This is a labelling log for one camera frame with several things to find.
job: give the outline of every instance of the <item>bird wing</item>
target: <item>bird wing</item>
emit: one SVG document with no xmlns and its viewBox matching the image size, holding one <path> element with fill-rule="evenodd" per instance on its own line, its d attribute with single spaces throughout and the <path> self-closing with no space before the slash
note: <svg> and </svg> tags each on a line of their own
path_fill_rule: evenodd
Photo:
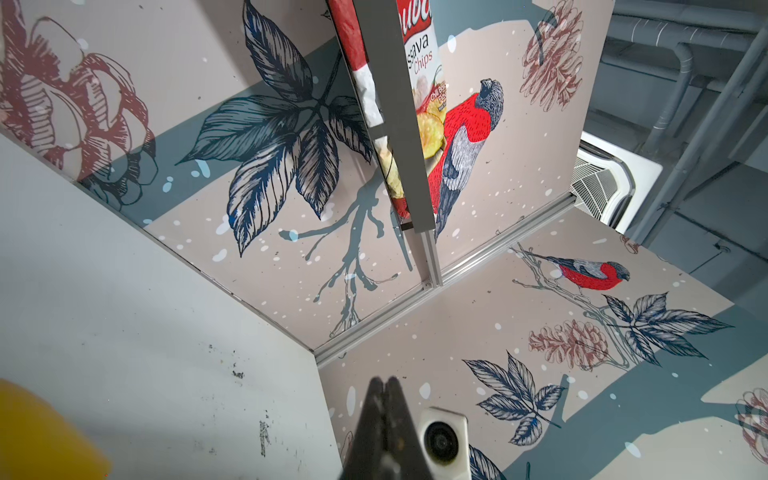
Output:
<svg viewBox="0 0 768 480">
<path fill-rule="evenodd" d="M 557 257 L 548 257 L 547 260 L 573 270 L 576 273 L 580 273 L 581 275 L 591 276 L 592 278 L 598 278 L 600 280 L 608 278 L 608 275 L 603 273 L 603 270 L 600 270 L 600 267 L 603 266 L 602 262 L 590 262 L 589 260 L 573 260 L 570 258 Z"/>
<path fill-rule="evenodd" d="M 453 204 L 456 203 L 459 194 L 469 182 L 469 175 L 475 166 L 483 141 L 470 141 L 467 135 L 466 125 L 462 125 L 453 138 L 451 147 L 445 156 L 445 164 L 442 168 L 442 183 L 440 185 L 440 204 L 437 210 L 435 226 L 435 238 L 445 228 L 448 215 Z"/>
</svg>

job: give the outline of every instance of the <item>white panel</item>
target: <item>white panel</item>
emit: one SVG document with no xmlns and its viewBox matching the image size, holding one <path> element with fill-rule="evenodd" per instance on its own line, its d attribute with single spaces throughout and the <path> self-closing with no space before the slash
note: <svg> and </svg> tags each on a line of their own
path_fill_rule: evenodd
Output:
<svg viewBox="0 0 768 480">
<path fill-rule="evenodd" d="M 3 136 L 0 151 L 0 377 L 81 429 L 110 478 L 338 475 L 310 352 Z"/>
</svg>

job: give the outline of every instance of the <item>camera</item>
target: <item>camera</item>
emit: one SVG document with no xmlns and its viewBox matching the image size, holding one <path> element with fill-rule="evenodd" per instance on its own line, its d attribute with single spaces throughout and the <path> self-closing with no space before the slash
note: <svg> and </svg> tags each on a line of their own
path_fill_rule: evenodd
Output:
<svg viewBox="0 0 768 480">
<path fill-rule="evenodd" d="M 435 480 L 471 480 L 465 416 L 430 407 L 422 411 L 416 434 Z"/>
</svg>

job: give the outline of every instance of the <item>blue leaf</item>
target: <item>blue leaf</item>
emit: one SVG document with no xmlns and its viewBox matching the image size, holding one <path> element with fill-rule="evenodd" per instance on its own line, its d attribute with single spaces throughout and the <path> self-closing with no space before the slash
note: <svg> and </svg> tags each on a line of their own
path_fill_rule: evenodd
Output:
<svg viewBox="0 0 768 480">
<path fill-rule="evenodd" d="M 518 389 L 502 367 L 486 360 L 463 360 L 475 376 L 488 387 L 504 396 L 519 398 Z"/>
<path fill-rule="evenodd" d="M 519 420 L 531 413 L 531 408 L 521 400 L 498 393 L 478 403 L 478 406 L 499 420 Z"/>
<path fill-rule="evenodd" d="M 339 141 L 361 154 L 368 163 L 373 160 L 373 147 L 366 133 L 360 107 L 354 97 L 339 96 L 328 105 L 328 125 Z"/>
<path fill-rule="evenodd" d="M 491 459 L 472 445 L 469 446 L 469 471 L 472 480 L 507 480 Z"/>
<path fill-rule="evenodd" d="M 634 318 L 638 322 L 647 322 L 666 309 L 666 293 L 642 296 L 634 303 Z"/>
<path fill-rule="evenodd" d="M 535 405 L 539 410 L 549 410 L 557 404 L 565 387 L 559 385 L 547 385 L 536 392 Z"/>
<path fill-rule="evenodd" d="M 247 160 L 264 142 L 296 128 L 301 109 L 282 98 L 254 95 L 232 98 L 208 115 L 190 160 Z"/>
<path fill-rule="evenodd" d="M 603 296 L 608 301 L 608 306 L 611 308 L 611 310 L 614 311 L 614 314 L 619 320 L 627 323 L 632 322 L 632 312 L 629 310 L 629 307 L 626 303 L 610 295 Z"/>
<path fill-rule="evenodd" d="M 533 375 L 528 367 L 523 365 L 523 362 L 517 360 L 509 352 L 508 357 L 508 371 L 509 377 L 515 384 L 516 396 L 523 400 L 533 402 L 533 397 L 536 394 L 536 385 L 533 381 Z"/>
<path fill-rule="evenodd" d="M 525 447 L 533 445 L 541 437 L 541 421 L 536 417 L 525 417 L 520 421 L 515 436 L 509 442 Z"/>
<path fill-rule="evenodd" d="M 339 150 L 320 118 L 301 140 L 296 189 L 320 218 L 328 198 L 339 183 Z"/>
<path fill-rule="evenodd" d="M 732 327 L 732 325 L 706 316 L 703 313 L 689 312 L 688 310 L 667 310 L 654 317 L 648 325 L 666 332 L 689 333 L 691 335 L 712 333 L 720 329 Z"/>
<path fill-rule="evenodd" d="M 645 338 L 644 335 L 636 332 L 634 329 L 629 329 L 624 334 L 624 338 L 627 340 L 629 347 L 632 348 L 632 351 L 639 355 L 642 359 L 644 359 L 646 362 L 653 363 L 654 365 L 661 366 L 659 361 L 656 360 L 653 346 L 651 345 L 650 341 Z"/>
<path fill-rule="evenodd" d="M 654 327 L 641 328 L 640 331 L 648 338 L 648 340 L 659 348 L 667 350 L 672 355 L 706 358 L 704 354 L 691 345 L 688 340 L 676 333 L 665 332 L 663 330 L 655 329 Z"/>
<path fill-rule="evenodd" d="M 296 134 L 281 135 L 237 169 L 230 184 L 227 213 L 241 256 L 283 207 L 296 174 L 298 146 Z"/>
<path fill-rule="evenodd" d="M 312 71 L 299 49 L 267 17 L 245 1 L 245 43 L 261 78 L 290 101 L 312 98 Z"/>
</svg>

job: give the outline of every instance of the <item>duct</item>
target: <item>duct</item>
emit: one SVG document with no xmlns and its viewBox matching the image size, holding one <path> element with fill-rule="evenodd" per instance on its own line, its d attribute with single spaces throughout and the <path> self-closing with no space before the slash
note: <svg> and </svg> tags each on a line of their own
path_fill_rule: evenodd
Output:
<svg viewBox="0 0 768 480">
<path fill-rule="evenodd" d="M 725 31 L 623 15 L 611 17 L 611 23 L 608 25 L 608 36 L 669 49 L 673 49 L 679 43 L 688 43 L 735 51 L 747 51 L 751 40 L 745 35 Z"/>
<path fill-rule="evenodd" d="M 757 33 L 763 26 L 763 19 L 750 12 L 739 12 L 723 8 L 696 7 L 645 0 L 616 0 L 614 14 L 633 17 L 671 20 L 688 25 L 711 28 L 748 31 Z"/>
<path fill-rule="evenodd" d="M 643 145 L 643 152 L 648 154 L 655 154 L 659 149 L 659 143 L 664 137 L 664 132 L 667 131 L 672 118 L 677 113 L 677 108 L 680 107 L 680 102 L 683 100 L 685 91 L 688 89 L 690 79 L 694 76 L 694 53 L 690 50 L 688 45 L 684 43 L 678 43 L 674 47 L 674 54 L 680 60 L 680 74 L 677 77 L 677 83 L 670 97 L 667 99 L 667 104 L 661 110 L 656 124 L 650 130 L 648 139 Z"/>
<path fill-rule="evenodd" d="M 685 195 L 686 183 L 690 183 L 691 176 L 688 174 L 697 166 L 699 151 L 707 139 L 710 128 L 725 108 L 726 103 L 730 101 L 731 96 L 760 59 L 766 45 L 768 45 L 768 22 L 763 24 L 752 45 L 744 54 L 730 80 L 728 80 L 723 93 L 717 96 L 712 108 L 707 112 L 707 116 L 701 121 L 696 134 L 688 144 L 688 148 L 685 149 L 682 157 L 677 161 L 667 181 L 664 182 L 653 203 L 650 204 L 650 208 L 637 225 L 632 235 L 632 240 L 640 242 L 647 247 L 658 235 L 661 227 L 667 222 L 672 213 L 680 206 Z M 659 210 L 662 210 L 661 216 L 654 221 Z"/>
<path fill-rule="evenodd" d="M 760 65 L 752 74 L 752 78 L 744 87 L 742 94 L 737 98 L 733 108 L 728 114 L 728 117 L 720 126 L 720 129 L 717 131 L 717 133 L 715 133 L 715 135 L 712 137 L 710 144 L 707 145 L 707 148 L 701 155 L 701 160 L 699 160 L 702 165 L 709 163 L 709 161 L 712 159 L 712 156 L 715 155 L 715 153 L 718 151 L 720 145 L 723 143 L 723 139 L 725 139 L 725 137 L 733 128 L 733 124 L 736 123 L 736 120 L 741 117 L 744 111 L 754 101 L 757 91 L 760 89 L 760 87 L 763 86 L 766 78 L 768 78 L 768 55 L 763 57 L 763 61 L 760 62 Z"/>
<path fill-rule="evenodd" d="M 628 60 L 622 57 L 614 57 L 613 55 L 603 54 L 603 56 L 600 57 L 600 61 L 606 65 L 625 68 L 627 70 L 651 75 L 653 77 L 664 78 L 666 80 L 676 81 L 677 77 L 679 76 L 679 73 L 673 68 L 647 65 L 645 63 L 640 63 L 639 61 Z M 691 78 L 690 84 L 694 87 L 706 88 L 707 90 L 716 92 L 721 92 L 725 88 L 724 81 L 712 79 L 711 77 L 705 77 L 703 75 L 695 75 L 693 78 Z"/>
</svg>

